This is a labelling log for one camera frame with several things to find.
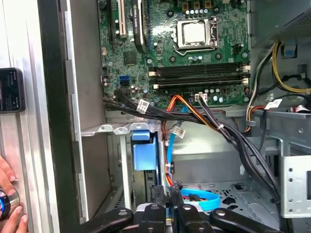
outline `blue drive bay latch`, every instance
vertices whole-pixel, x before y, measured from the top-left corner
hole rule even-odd
[[[157,136],[149,130],[134,131],[132,135],[134,170],[156,170]]]

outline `green circuit board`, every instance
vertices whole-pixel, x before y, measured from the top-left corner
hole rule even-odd
[[[232,2],[241,4],[233,6]],[[104,10],[99,9],[105,97],[117,101],[114,92],[121,88],[131,100],[138,102],[140,99],[144,99],[160,108],[166,108],[174,94],[185,96],[193,105],[197,105],[194,95],[206,92],[208,92],[209,105],[248,102],[246,91],[249,90],[248,82],[154,89],[150,82],[154,77],[149,76],[150,67],[248,63],[246,1],[145,0],[145,17],[143,19],[146,23],[144,29],[147,52],[145,54],[139,53],[134,44],[131,1],[124,0],[127,35],[123,38],[118,35],[119,25],[117,23],[109,24],[109,20],[113,20],[113,22],[119,20],[118,1],[111,0],[111,4],[110,8],[107,6]],[[187,20],[186,11],[191,11],[198,5],[200,9],[207,9],[207,13],[193,16],[193,18],[217,18],[218,47],[211,51],[192,51],[183,56],[174,51],[176,43],[173,41],[172,34],[175,33],[178,21]],[[120,86],[120,76],[130,77],[127,86]]]

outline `motherboard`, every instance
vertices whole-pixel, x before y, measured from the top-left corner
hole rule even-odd
[[[106,98],[249,101],[245,0],[99,0],[99,20]]]

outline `screw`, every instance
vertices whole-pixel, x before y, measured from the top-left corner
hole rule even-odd
[[[119,212],[119,215],[127,215],[127,212],[125,211],[125,210],[121,210],[120,212]]]
[[[219,216],[225,216],[225,212],[223,210],[216,210],[216,214]]]
[[[152,206],[151,206],[151,209],[153,209],[153,210],[158,210],[159,207],[158,207],[157,205],[152,205]]]
[[[189,205],[184,205],[183,208],[184,208],[185,210],[190,210],[190,209],[191,209],[191,206],[189,206]]]

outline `finger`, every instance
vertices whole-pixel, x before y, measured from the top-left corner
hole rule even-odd
[[[0,169],[4,171],[6,176],[9,178],[9,180],[12,182],[16,180],[15,174],[11,167],[8,165],[8,163],[0,156]]]
[[[19,206],[12,212],[9,220],[7,220],[7,222],[5,223],[1,233],[14,233],[21,210],[22,207]]]
[[[24,215],[20,219],[19,226],[18,226],[16,233],[26,233],[27,227],[28,227],[28,216]]]
[[[1,169],[0,169],[0,187],[9,196],[15,193],[15,189],[13,188],[13,185],[9,181],[9,178]]]

